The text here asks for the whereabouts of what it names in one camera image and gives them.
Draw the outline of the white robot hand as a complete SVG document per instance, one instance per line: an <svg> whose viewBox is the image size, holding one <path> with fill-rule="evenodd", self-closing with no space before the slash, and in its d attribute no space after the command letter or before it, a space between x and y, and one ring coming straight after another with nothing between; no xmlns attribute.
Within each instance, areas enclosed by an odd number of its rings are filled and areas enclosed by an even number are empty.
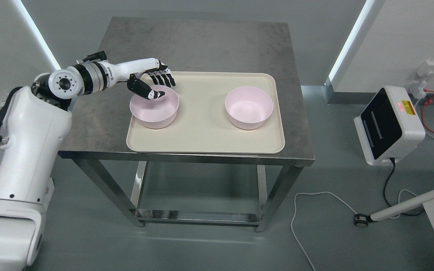
<svg viewBox="0 0 434 271"><path fill-rule="evenodd" d="M109 71L110 82L112 84L127 81L127 89L129 91L147 100L155 99L156 92L134 74L150 74L155 85L176 86L171 70L167 68L167 72L164 72L164 65L160 60L153 57L119 64L108 63L107 70Z"/></svg>

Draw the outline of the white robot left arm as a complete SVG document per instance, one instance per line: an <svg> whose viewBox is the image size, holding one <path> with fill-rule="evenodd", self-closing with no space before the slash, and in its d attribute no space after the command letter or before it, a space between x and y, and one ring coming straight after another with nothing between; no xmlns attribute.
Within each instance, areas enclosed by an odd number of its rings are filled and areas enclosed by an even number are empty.
<svg viewBox="0 0 434 271"><path fill-rule="evenodd" d="M156 85L176 84L169 67L156 58L111 64L100 51L10 91L0 110L0 271L23 271L38 255L55 188L50 174L70 132L76 97L119 82L144 99L163 97L164 91L141 80L145 74Z"/></svg>

